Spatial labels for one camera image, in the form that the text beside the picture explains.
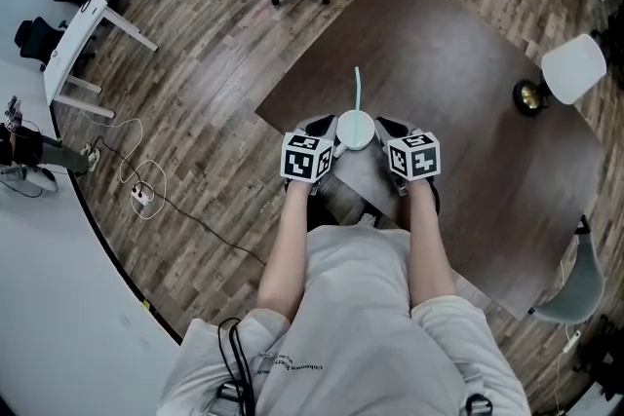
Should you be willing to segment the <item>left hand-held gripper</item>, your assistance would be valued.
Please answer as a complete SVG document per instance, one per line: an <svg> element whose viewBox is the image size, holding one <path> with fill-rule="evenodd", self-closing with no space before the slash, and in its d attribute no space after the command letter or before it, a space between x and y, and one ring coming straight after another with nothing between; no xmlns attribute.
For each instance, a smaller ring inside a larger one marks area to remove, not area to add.
<svg viewBox="0 0 624 416"><path fill-rule="evenodd" d="M286 132L282 143L280 176L286 185L300 181L314 196L322 177L332 167L338 119L333 114L312 117Z"/></svg>

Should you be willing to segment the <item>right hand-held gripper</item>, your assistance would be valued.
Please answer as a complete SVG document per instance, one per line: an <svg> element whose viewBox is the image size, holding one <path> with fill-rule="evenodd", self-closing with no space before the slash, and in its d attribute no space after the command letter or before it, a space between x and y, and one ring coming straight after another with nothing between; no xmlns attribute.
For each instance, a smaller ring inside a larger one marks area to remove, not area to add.
<svg viewBox="0 0 624 416"><path fill-rule="evenodd" d="M385 156L385 166L400 196L416 180L433 182L441 173L440 142L431 132L382 116L374 119L375 134Z"/></svg>

